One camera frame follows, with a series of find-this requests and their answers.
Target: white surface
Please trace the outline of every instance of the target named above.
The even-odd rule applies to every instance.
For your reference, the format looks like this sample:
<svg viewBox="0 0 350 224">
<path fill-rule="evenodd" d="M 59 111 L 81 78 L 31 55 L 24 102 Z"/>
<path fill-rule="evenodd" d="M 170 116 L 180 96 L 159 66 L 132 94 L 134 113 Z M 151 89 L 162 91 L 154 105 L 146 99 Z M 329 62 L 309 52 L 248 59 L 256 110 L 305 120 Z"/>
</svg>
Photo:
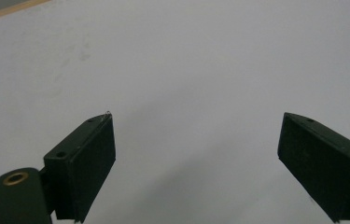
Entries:
<svg viewBox="0 0 350 224">
<path fill-rule="evenodd" d="M 276 150 L 286 111 L 350 138 L 350 1 L 53 0 L 0 19 L 0 175 L 106 110 L 118 159 L 85 223 L 331 223 Z"/>
</svg>

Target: white table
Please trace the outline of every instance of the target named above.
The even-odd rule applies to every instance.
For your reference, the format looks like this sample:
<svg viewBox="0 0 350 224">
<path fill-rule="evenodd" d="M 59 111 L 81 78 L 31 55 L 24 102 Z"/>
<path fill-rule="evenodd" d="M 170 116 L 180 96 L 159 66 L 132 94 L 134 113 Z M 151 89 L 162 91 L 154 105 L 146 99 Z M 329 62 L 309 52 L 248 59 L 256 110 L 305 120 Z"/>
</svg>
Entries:
<svg viewBox="0 0 350 224">
<path fill-rule="evenodd" d="M 118 157 L 85 223 L 331 223 L 276 150 L 286 111 L 350 138 L 350 1 L 53 0 L 0 18 L 0 175 L 42 168 L 106 110 Z"/>
</svg>

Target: black plastic part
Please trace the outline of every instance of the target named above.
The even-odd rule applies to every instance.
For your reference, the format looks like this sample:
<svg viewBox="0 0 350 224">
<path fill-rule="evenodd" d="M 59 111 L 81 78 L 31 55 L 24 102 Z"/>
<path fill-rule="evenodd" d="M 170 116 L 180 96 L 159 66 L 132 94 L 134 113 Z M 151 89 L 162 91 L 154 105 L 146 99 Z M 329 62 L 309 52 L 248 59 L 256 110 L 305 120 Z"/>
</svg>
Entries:
<svg viewBox="0 0 350 224">
<path fill-rule="evenodd" d="M 350 220 L 350 140 L 286 113 L 278 156 L 332 221 Z"/>
<path fill-rule="evenodd" d="M 84 221 L 115 159 L 109 113 L 82 123 L 44 157 L 58 219 Z"/>
<path fill-rule="evenodd" d="M 51 223 L 36 169 L 23 168 L 0 176 L 0 223 Z"/>
</svg>

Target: screw hole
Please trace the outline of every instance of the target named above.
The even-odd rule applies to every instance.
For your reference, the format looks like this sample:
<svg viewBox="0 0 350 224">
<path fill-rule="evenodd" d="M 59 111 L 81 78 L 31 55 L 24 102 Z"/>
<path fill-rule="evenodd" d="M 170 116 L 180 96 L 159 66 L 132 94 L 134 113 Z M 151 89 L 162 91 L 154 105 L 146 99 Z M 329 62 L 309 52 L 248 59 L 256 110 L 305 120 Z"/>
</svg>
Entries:
<svg viewBox="0 0 350 224">
<path fill-rule="evenodd" d="M 58 152 L 57 154 L 56 154 L 56 157 L 58 157 L 58 158 L 63 158 L 63 157 L 65 157 L 66 156 L 66 153 L 65 152 Z"/>
<path fill-rule="evenodd" d="M 7 186 L 17 185 L 23 180 L 25 180 L 29 175 L 25 172 L 16 173 L 9 175 L 4 181 L 3 184 Z"/>
</svg>

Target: wooden edge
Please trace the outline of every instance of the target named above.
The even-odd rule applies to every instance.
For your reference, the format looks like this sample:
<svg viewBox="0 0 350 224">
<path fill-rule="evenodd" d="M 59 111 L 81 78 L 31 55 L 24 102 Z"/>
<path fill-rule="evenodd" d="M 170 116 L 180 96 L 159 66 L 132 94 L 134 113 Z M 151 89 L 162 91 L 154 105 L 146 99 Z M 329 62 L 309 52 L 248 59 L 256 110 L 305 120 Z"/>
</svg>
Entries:
<svg viewBox="0 0 350 224">
<path fill-rule="evenodd" d="M 10 14 L 10 13 L 13 13 L 13 12 L 16 12 L 16 11 L 19 11 L 19 10 L 26 9 L 28 7 L 33 7 L 33 6 L 36 6 L 38 4 L 48 2 L 48 1 L 50 1 L 50 0 L 29 0 L 26 2 L 19 3 L 15 6 L 12 6 L 12 7 L 5 7 L 3 9 L 0 9 L 0 17 L 5 16 L 5 15 Z"/>
</svg>

